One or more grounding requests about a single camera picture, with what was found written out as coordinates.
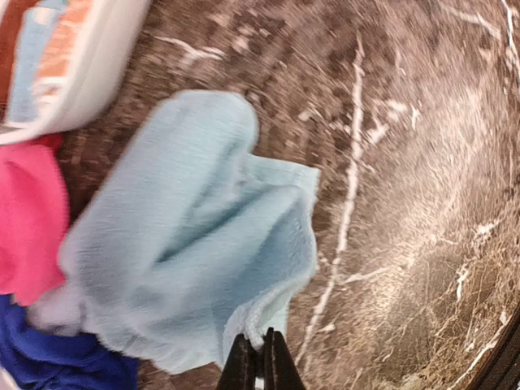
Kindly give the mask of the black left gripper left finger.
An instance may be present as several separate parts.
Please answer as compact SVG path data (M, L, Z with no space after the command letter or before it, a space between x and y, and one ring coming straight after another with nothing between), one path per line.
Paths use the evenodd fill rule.
M233 341L216 390L254 390L257 353L243 334Z

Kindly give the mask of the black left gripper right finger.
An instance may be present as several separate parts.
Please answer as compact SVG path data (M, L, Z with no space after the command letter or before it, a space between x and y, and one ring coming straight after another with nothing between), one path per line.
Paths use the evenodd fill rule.
M266 390L305 390L284 336L273 327L267 330L263 346L263 380Z

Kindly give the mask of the large light blue towel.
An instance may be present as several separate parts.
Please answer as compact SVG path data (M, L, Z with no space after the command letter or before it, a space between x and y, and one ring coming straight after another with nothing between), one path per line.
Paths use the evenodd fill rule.
M223 365L238 335L260 349L284 331L316 269L319 171L254 155L257 131L236 93L163 101L67 234L66 282L29 322L172 374Z

